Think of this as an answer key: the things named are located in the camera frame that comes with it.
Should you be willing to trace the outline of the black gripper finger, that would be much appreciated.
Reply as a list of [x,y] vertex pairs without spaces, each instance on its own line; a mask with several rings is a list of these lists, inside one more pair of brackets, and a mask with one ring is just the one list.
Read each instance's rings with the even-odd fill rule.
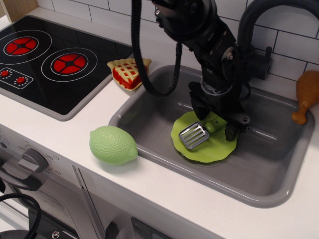
[[205,119],[208,114],[211,112],[210,107],[208,104],[200,97],[192,96],[191,97],[191,104],[192,108],[197,116],[197,118],[200,120]]
[[234,141],[237,136],[237,127],[228,123],[225,128],[225,137],[227,141]]

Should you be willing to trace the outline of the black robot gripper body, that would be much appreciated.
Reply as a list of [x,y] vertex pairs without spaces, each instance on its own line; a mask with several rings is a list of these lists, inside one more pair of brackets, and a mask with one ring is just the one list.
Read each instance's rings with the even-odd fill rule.
[[237,127],[239,132],[246,132],[249,128],[250,117],[242,106],[250,96],[250,89],[245,90],[247,93],[242,95],[242,86],[232,85],[227,91],[216,93],[210,85],[201,81],[191,82],[188,84],[190,97],[197,96],[202,98],[210,107],[211,112],[217,114],[228,123]]

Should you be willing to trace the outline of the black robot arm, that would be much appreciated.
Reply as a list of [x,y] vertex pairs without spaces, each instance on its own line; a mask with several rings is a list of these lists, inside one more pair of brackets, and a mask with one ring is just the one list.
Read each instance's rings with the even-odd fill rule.
[[233,141],[248,129],[250,118],[241,106],[241,96],[251,79],[247,62],[236,46],[229,27],[217,15],[213,0],[154,0],[157,21],[165,33],[194,53],[202,79],[191,82],[192,108],[199,120],[210,112],[227,121],[225,136]]

